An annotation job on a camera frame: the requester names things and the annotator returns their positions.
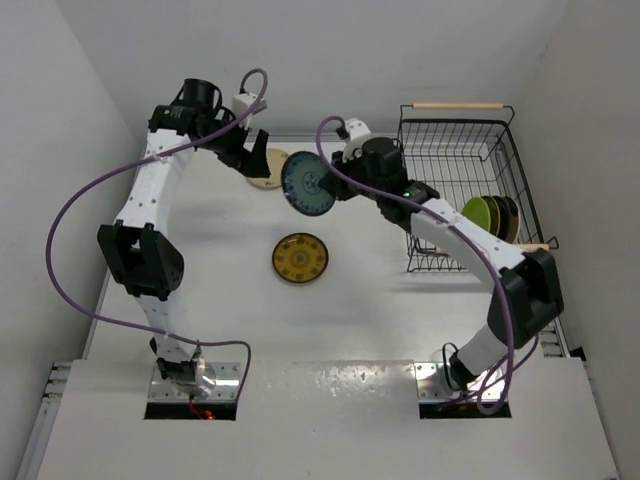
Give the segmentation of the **lime green plate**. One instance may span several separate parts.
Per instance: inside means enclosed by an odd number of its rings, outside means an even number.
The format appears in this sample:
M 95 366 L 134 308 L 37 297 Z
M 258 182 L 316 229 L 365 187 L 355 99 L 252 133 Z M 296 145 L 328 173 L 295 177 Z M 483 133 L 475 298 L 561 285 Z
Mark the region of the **lime green plate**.
M 464 205 L 462 215 L 485 231 L 491 230 L 489 205 L 482 197 L 470 198 Z

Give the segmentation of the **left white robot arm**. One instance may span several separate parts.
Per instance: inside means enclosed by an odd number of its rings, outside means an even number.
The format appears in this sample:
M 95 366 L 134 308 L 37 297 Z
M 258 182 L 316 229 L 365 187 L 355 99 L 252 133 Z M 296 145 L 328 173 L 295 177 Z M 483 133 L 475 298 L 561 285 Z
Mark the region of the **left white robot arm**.
M 246 89 L 225 107 L 216 85 L 185 80 L 171 103 L 153 111 L 146 137 L 148 162 L 138 170 L 114 222 L 98 230 L 113 279 L 136 299 L 153 331 L 151 346 L 161 378 L 190 398 L 206 398 L 216 380 L 200 346 L 186 340 L 186 308 L 179 292 L 185 260 L 168 238 L 171 205 L 199 149 L 213 152 L 246 178 L 270 176 L 268 133 L 259 131 L 252 149 L 245 147 L 250 120 L 265 107 L 262 93 Z

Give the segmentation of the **blue patterned plate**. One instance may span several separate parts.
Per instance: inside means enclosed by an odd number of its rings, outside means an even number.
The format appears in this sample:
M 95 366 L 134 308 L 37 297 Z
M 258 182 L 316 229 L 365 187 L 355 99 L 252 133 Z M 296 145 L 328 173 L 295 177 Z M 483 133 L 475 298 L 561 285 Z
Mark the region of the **blue patterned plate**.
M 325 162 L 317 154 L 308 151 L 292 153 L 281 171 L 282 191 L 289 205 L 309 217 L 328 213 L 335 198 L 320 186 L 328 173 Z

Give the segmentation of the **beige floral plate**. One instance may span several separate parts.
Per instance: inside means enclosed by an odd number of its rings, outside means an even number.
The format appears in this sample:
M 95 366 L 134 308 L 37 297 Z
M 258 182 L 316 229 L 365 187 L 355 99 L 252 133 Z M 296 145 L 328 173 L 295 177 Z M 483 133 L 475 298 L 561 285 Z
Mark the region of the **beige floral plate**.
M 266 159 L 270 171 L 270 176 L 266 178 L 248 178 L 250 185 L 261 190 L 275 190 L 282 185 L 282 169 L 288 159 L 289 154 L 279 148 L 268 148 Z

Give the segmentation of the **black plate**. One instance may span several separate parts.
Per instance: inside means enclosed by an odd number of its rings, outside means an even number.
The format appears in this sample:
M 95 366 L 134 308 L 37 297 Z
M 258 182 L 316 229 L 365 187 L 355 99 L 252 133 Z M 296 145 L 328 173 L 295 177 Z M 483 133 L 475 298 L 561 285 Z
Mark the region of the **black plate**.
M 498 205 L 500 213 L 498 237 L 507 243 L 512 243 L 513 240 L 511 239 L 511 212 L 509 210 L 509 206 L 503 197 L 494 196 L 494 200 Z

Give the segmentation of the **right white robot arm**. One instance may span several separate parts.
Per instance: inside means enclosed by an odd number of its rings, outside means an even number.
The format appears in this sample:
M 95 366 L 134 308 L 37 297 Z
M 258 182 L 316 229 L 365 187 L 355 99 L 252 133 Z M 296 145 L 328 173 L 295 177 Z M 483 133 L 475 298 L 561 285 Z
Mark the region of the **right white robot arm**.
M 320 158 L 328 175 L 323 188 L 336 200 L 364 196 L 405 232 L 444 249 L 490 294 L 484 325 L 444 366 L 444 382 L 463 391 L 482 373 L 505 364 L 564 310 L 553 255 L 528 252 L 489 233 L 458 212 L 431 186 L 409 177 L 400 145 L 388 137 L 349 143 L 332 159 Z

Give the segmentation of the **cream plate with flowers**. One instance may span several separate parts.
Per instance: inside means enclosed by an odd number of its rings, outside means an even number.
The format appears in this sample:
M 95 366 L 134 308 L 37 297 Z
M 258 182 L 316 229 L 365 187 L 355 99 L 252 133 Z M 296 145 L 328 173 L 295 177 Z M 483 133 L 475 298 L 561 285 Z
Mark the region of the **cream plate with flowers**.
M 507 204 L 509 215 L 510 215 L 507 241 L 511 244 L 515 244 L 518 240 L 520 228 L 521 228 L 520 209 L 517 205 L 517 202 L 513 198 L 509 196 L 504 196 L 503 199 Z

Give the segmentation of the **yellow patterned plate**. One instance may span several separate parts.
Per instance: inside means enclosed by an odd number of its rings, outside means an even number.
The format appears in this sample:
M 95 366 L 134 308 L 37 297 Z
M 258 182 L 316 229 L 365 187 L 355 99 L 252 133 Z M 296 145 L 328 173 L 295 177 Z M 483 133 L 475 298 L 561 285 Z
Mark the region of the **yellow patterned plate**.
M 276 243 L 271 265 L 281 280 L 295 285 L 308 284 L 319 279 L 328 268 L 329 251 L 317 236 L 293 233 Z
M 482 199 L 489 209 L 489 232 L 494 236 L 498 236 L 501 222 L 499 205 L 493 196 L 485 195 Z

